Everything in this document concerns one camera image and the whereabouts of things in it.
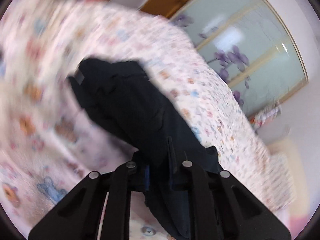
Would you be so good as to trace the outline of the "black pants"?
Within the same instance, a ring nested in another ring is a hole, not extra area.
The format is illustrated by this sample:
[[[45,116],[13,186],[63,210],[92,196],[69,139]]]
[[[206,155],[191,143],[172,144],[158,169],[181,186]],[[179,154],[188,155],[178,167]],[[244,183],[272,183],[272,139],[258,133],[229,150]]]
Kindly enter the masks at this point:
[[[68,77],[80,107],[98,126],[136,148],[138,182],[145,204],[175,239],[190,238],[188,195],[176,191],[188,160],[219,172],[217,149],[204,147],[172,102],[135,61],[88,58]]]

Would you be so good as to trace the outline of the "floral bed sheet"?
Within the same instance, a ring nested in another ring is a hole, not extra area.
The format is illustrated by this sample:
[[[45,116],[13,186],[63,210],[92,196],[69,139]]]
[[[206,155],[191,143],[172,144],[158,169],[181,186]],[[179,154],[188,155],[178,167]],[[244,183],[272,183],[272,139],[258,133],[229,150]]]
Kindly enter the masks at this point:
[[[1,205],[24,237],[90,171],[133,152],[89,120],[66,81],[89,56],[141,63],[222,167],[274,213],[293,202],[285,157],[181,29],[106,1],[13,0],[1,19]]]

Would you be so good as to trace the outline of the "beige headboard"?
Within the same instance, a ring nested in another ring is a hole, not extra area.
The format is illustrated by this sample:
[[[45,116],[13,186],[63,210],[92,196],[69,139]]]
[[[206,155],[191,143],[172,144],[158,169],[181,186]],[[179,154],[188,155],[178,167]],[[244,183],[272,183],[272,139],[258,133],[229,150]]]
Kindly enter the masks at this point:
[[[268,144],[267,147],[272,154],[285,154],[290,172],[295,180],[306,180],[298,147],[289,137],[276,140]]]

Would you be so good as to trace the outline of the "clear toy container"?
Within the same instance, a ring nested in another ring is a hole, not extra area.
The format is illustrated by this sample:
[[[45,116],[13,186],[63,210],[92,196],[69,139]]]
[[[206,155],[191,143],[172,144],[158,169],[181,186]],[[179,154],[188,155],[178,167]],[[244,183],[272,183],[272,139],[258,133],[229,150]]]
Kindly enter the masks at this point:
[[[249,122],[254,131],[261,128],[265,124],[272,122],[275,118],[281,115],[281,105],[276,102],[272,105],[267,105],[260,110],[256,115],[250,118]]]

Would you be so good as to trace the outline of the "glass sliding wardrobe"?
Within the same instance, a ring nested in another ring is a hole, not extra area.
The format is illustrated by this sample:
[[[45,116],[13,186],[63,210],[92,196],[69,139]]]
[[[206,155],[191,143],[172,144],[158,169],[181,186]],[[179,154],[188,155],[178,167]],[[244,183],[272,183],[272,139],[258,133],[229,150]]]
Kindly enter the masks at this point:
[[[188,34],[247,116],[307,84],[297,46],[267,0],[148,0],[142,10]]]

